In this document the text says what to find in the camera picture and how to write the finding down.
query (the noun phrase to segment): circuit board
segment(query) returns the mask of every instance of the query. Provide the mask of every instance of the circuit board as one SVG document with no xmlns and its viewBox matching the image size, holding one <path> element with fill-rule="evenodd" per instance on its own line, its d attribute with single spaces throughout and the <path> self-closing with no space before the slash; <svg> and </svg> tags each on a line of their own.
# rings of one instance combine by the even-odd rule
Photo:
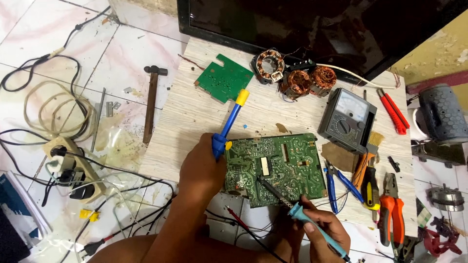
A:
<svg viewBox="0 0 468 263">
<path fill-rule="evenodd" d="M 225 152 L 226 191 L 246 190 L 250 207 L 279 205 L 279 200 L 257 181 L 263 176 L 283 196 L 295 203 L 327 197 L 316 137 L 312 133 L 232 140 Z"/>
<path fill-rule="evenodd" d="M 224 66 L 210 63 L 195 81 L 195 86 L 208 91 L 222 103 L 226 103 L 229 99 L 235 101 L 241 89 L 247 87 L 254 74 L 221 54 L 216 58 L 224 62 Z"/>
</svg>

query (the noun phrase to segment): table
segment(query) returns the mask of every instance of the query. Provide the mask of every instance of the table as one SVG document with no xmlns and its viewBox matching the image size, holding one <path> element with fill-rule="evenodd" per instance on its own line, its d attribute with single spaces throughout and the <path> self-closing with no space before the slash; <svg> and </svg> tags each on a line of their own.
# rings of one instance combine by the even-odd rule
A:
<svg viewBox="0 0 468 263">
<path fill-rule="evenodd" d="M 220 53 L 243 67 L 250 68 L 249 63 L 253 55 L 193 37 L 187 45 L 184 56 L 201 67 L 207 67 L 212 61 L 217 61 L 222 65 L 222 62 L 216 59 Z M 213 99 L 209 93 L 195 87 L 194 82 L 201 73 L 202 71 L 197 66 L 186 60 L 180 63 L 168 100 L 140 167 L 140 173 L 178 182 L 180 166 L 187 153 L 198 142 L 201 134 L 221 131 L 234 102 L 228 101 L 222 104 Z M 407 116 L 404 79 L 400 77 L 400 81 L 401 88 L 386 91 L 402 114 Z M 395 78 L 392 73 L 383 72 L 374 79 L 374 83 L 392 86 L 395 85 Z M 339 87 L 351 90 L 359 96 L 362 96 L 363 90 L 367 89 L 367 100 L 378 108 L 373 131 L 385 136 L 385 140 L 379 147 L 380 163 L 376 165 L 380 193 L 383 192 L 382 184 L 385 173 L 395 172 L 387 160 L 387 156 L 392 156 L 396 162 L 400 163 L 401 168 L 401 172 L 396 176 L 399 197 L 405 203 L 403 217 L 406 234 L 417 236 L 416 195 L 409 133 L 405 136 L 396 133 L 375 88 L 354 87 L 352 84 L 338 81 L 333 88 Z M 228 139 L 285 135 L 276 126 L 276 124 L 282 124 L 293 134 L 314 133 L 318 137 L 316 145 L 319 152 L 322 145 L 328 142 L 317 133 L 328 96 L 318 98 L 308 95 L 299 98 L 297 102 L 287 103 L 282 99 L 281 94 L 276 92 L 277 84 L 261 85 L 255 77 L 246 89 L 250 91 L 250 97 L 241 109 Z M 322 167 L 325 167 L 324 159 L 321 156 L 320 159 Z M 343 174 L 351 178 L 351 173 L 343 172 Z M 345 186 L 337 180 L 335 189 L 337 197 L 345 193 Z M 316 205 L 326 203 L 328 198 L 316 199 L 313 202 Z M 331 211 L 330 205 L 323 205 L 321 209 Z M 372 221 L 371 211 L 363 208 L 352 195 L 349 196 L 338 218 L 351 223 L 376 227 Z"/>
</svg>

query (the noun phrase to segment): hammer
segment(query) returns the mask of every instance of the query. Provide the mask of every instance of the hammer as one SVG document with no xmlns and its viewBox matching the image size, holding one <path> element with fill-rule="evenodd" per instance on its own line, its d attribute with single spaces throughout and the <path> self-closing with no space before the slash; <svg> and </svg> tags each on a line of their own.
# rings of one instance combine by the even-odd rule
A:
<svg viewBox="0 0 468 263">
<path fill-rule="evenodd" d="M 143 143 L 148 145 L 153 135 L 154 108 L 156 106 L 156 89 L 158 87 L 158 75 L 167 76 L 168 70 L 157 66 L 146 66 L 146 73 L 151 73 L 149 78 L 148 105 L 146 106 L 145 131 L 143 132 Z"/>
</svg>

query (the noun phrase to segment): black monitor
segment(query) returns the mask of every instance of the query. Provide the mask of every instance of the black monitor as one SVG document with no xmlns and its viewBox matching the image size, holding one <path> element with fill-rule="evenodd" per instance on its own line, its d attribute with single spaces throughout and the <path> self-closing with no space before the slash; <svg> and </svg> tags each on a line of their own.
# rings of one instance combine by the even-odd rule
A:
<svg viewBox="0 0 468 263">
<path fill-rule="evenodd" d="M 372 80 L 468 0 L 177 0 L 177 8 L 184 34 L 252 54 L 274 47 L 291 53 L 287 64 L 311 59 Z"/>
</svg>

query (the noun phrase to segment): person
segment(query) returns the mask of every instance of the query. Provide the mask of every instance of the person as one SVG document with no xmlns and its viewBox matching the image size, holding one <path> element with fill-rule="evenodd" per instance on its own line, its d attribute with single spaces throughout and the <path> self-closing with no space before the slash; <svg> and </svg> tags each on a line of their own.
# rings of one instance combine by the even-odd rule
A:
<svg viewBox="0 0 468 263">
<path fill-rule="evenodd" d="M 205 209 L 224 184 L 226 159 L 216 162 L 212 154 L 212 133 L 201 136 L 187 154 L 180 169 L 179 193 L 158 234 L 135 236 L 117 241 L 100 250 L 89 263 L 269 263 L 279 262 L 272 254 L 223 243 L 207 236 Z M 349 253 L 351 240 L 336 216 L 322 211 L 300 198 L 304 213 Z M 310 262 L 344 262 L 333 253 L 312 223 L 302 225 L 285 213 L 278 223 L 278 240 L 274 253 L 286 262 L 299 261 L 299 249 L 305 235 L 310 240 Z"/>
</svg>

